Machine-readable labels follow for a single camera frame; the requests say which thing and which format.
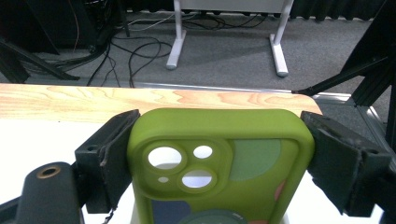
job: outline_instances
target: black fabric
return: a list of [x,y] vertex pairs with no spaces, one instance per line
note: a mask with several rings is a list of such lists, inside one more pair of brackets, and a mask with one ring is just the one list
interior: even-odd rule
[[[124,1],[133,11],[174,10],[173,0]],[[335,20],[341,17],[347,20],[358,18],[367,21],[375,17],[384,2],[385,0],[294,0],[290,18],[303,17],[308,20],[315,17],[317,21],[323,21],[326,17]]]

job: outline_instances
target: white desk frame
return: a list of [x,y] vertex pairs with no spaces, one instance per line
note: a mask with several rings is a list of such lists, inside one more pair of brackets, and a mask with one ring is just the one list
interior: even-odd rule
[[223,10],[223,11],[247,11],[247,12],[269,12],[281,13],[280,22],[275,34],[270,34],[270,43],[276,65],[276,74],[286,77],[289,74],[286,66],[285,57],[280,46],[280,40],[285,31],[286,23],[289,18],[291,7],[294,0],[174,0],[175,20],[176,20],[176,39],[172,47],[166,67],[176,69],[186,31],[182,29],[181,9],[197,10]]

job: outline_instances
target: white table surface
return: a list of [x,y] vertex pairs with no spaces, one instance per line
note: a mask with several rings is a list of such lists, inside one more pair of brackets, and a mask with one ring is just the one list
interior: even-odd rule
[[[54,161],[75,161],[74,151],[102,124],[0,119],[0,203],[21,195],[24,178],[35,168]],[[132,188],[120,200],[110,223],[131,223],[134,207]],[[86,223],[103,223],[107,215],[88,215]],[[305,174],[287,211],[290,224],[378,223],[382,211],[376,207],[371,218],[341,216],[322,191]]]

